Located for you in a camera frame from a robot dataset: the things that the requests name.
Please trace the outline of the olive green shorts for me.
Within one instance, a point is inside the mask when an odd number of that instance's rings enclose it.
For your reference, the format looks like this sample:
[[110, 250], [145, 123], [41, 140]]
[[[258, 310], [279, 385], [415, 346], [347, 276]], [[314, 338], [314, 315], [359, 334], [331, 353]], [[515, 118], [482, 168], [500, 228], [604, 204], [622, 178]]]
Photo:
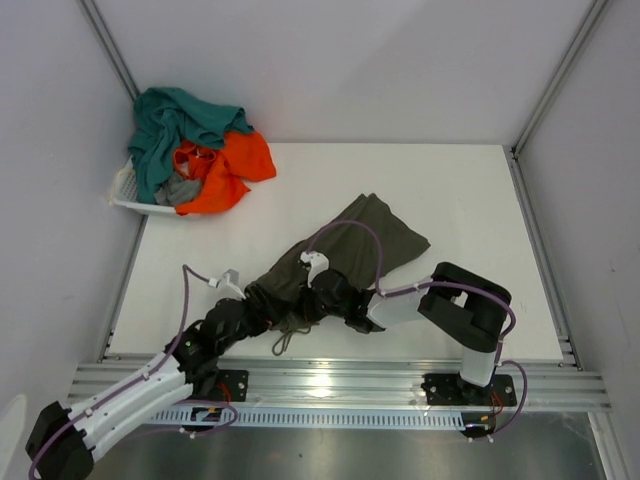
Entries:
[[281, 332], [272, 354], [282, 355], [291, 337], [308, 334], [318, 323], [299, 312], [301, 288], [307, 271], [299, 261], [303, 251], [313, 250], [329, 259], [329, 266], [359, 289], [368, 289], [378, 276], [406, 265], [424, 254], [431, 244], [397, 217], [374, 194], [361, 194], [323, 229], [289, 248], [271, 268], [250, 283], [248, 291], [270, 304], [277, 316], [274, 328]]

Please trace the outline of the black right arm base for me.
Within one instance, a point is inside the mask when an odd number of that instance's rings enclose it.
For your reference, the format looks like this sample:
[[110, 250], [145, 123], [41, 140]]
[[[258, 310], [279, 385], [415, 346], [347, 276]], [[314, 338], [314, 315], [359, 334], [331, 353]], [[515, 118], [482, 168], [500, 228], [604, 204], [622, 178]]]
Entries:
[[490, 407], [494, 399], [498, 399], [498, 406], [517, 405], [513, 379], [504, 374], [495, 374], [487, 386], [479, 387], [464, 381], [459, 374], [427, 373], [421, 388], [431, 406]]

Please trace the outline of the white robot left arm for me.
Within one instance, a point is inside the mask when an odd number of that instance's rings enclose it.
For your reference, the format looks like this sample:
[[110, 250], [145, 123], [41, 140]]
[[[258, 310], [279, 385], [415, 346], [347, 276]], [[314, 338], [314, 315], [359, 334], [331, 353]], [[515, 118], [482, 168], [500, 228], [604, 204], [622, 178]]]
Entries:
[[187, 325], [164, 351], [107, 390], [72, 406], [54, 402], [39, 414], [26, 443], [31, 479], [85, 479], [113, 446], [175, 404], [208, 405], [238, 418], [219, 383], [219, 358], [270, 322], [249, 300], [223, 299]]

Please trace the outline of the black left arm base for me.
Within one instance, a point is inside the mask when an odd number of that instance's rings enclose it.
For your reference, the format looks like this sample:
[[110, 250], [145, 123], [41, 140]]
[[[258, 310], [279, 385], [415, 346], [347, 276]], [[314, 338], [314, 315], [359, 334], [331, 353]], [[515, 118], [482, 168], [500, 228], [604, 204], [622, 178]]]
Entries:
[[248, 387], [247, 370], [216, 370], [200, 384], [194, 394], [205, 400], [245, 402]]

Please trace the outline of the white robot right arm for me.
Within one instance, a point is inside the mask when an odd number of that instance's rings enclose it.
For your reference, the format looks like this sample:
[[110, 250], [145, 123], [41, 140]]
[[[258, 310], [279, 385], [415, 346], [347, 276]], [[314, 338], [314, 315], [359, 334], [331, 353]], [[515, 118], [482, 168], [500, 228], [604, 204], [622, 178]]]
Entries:
[[462, 346], [458, 395], [475, 404], [491, 394], [504, 338], [516, 323], [506, 289], [449, 262], [394, 290], [353, 286], [319, 252], [302, 254], [301, 264], [307, 270], [302, 299], [313, 319], [341, 318], [362, 334], [427, 320]]

